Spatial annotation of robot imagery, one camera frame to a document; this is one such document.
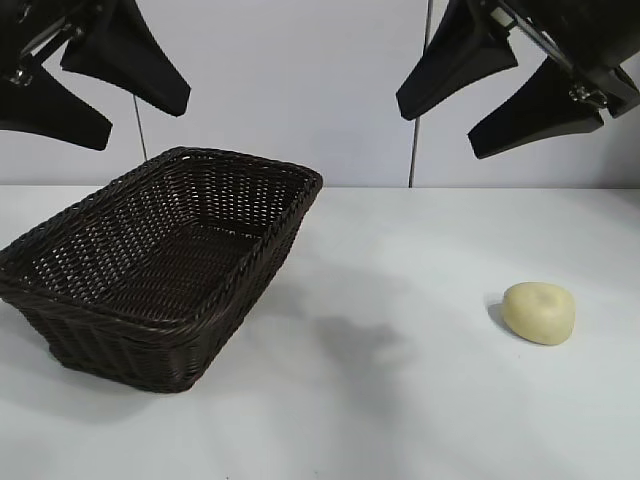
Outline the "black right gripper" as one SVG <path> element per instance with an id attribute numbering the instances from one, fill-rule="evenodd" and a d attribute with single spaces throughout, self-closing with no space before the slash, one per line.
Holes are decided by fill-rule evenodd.
<path id="1" fill-rule="evenodd" d="M 639 106 L 622 64 L 639 53 L 637 1 L 451 1 L 424 54 L 396 92 L 414 120 L 468 85 L 518 65 L 510 18 L 546 54 L 535 73 L 468 133 L 478 159 L 604 125 Z"/>

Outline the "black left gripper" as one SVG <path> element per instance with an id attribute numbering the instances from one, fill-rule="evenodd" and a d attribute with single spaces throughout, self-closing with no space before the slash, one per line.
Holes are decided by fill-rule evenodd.
<path id="1" fill-rule="evenodd" d="M 2 1 L 2 130 L 106 148 L 112 123 L 104 115 L 44 68 L 29 73 L 32 62 L 41 65 L 67 41 L 65 71 L 115 85 L 174 117 L 186 112 L 191 87 L 135 1 Z"/>

